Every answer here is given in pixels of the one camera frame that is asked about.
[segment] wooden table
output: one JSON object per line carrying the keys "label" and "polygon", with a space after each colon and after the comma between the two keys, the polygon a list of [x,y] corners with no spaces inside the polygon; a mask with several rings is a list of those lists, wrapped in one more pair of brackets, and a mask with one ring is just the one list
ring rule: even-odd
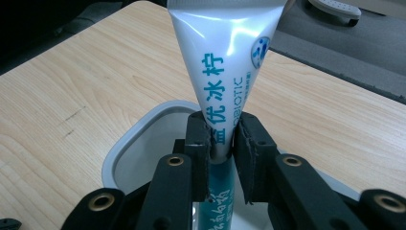
{"label": "wooden table", "polygon": [[[166,9],[137,2],[0,77],[0,218],[57,229],[154,106],[196,102]],[[269,52],[245,111],[356,191],[406,196],[406,106]]]}

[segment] toothpaste tube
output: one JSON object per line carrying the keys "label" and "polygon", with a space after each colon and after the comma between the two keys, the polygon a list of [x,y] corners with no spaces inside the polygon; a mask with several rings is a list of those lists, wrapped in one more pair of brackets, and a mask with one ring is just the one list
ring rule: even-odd
{"label": "toothpaste tube", "polygon": [[194,92],[213,129],[211,161],[230,155],[234,129],[286,0],[169,0]]}

